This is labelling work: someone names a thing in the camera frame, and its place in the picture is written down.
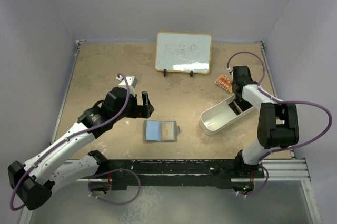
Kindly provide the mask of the grey card holder wallet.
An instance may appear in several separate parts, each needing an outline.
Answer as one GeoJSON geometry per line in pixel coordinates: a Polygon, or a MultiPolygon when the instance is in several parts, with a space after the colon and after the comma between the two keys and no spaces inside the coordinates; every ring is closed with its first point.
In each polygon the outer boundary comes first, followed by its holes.
{"type": "Polygon", "coordinates": [[[180,127],[176,121],[146,120],[143,124],[145,142],[176,142],[180,127]]]}

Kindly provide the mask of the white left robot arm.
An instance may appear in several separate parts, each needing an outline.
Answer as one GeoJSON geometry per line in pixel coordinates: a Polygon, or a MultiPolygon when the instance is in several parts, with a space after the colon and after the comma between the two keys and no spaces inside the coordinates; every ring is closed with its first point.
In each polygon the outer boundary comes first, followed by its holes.
{"type": "Polygon", "coordinates": [[[8,167],[9,183],[13,190],[9,207],[18,211],[24,207],[35,210],[46,203],[52,194],[77,179],[102,178],[115,172],[109,160],[98,150],[70,165],[64,163],[78,150],[111,130],[123,118],[150,118],[154,107],[147,92],[142,92],[142,105],[128,87],[115,87],[105,99],[96,102],[79,116],[77,122],[56,142],[35,157],[8,167]]]}

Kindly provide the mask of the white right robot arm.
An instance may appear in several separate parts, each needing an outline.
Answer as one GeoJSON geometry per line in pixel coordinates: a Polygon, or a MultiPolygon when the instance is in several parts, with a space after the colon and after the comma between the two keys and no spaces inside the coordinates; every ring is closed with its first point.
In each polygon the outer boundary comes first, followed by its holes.
{"type": "Polygon", "coordinates": [[[247,66],[235,66],[231,74],[237,110],[244,112],[254,107],[259,111],[257,140],[241,151],[242,160],[234,164],[235,173],[239,177],[247,177],[253,171],[253,165],[267,155],[298,143],[297,107],[277,100],[260,88],[247,66]]]}

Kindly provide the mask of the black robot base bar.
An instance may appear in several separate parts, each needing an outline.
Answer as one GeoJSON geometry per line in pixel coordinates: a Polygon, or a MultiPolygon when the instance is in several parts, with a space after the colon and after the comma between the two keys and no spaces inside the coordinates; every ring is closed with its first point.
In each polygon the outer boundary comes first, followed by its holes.
{"type": "Polygon", "coordinates": [[[264,178],[258,165],[234,159],[107,159],[100,151],[89,152],[98,164],[89,186],[94,191],[126,190],[129,186],[215,187],[230,189],[233,179],[248,182],[264,178]]]}

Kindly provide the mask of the white box with cards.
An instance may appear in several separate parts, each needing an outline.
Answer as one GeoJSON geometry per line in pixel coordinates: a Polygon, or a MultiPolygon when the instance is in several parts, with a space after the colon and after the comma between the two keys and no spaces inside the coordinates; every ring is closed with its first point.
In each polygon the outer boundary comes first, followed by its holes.
{"type": "Polygon", "coordinates": [[[254,110],[250,103],[231,96],[212,107],[209,122],[218,125],[230,124],[254,110]]]}

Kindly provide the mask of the small whiteboard with writing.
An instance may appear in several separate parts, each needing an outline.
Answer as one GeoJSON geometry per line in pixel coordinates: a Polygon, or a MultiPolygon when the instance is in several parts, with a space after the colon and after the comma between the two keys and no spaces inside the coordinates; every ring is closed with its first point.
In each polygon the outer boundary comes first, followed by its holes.
{"type": "Polygon", "coordinates": [[[161,72],[207,74],[211,64],[210,34],[159,32],[155,69],[161,72]]]}

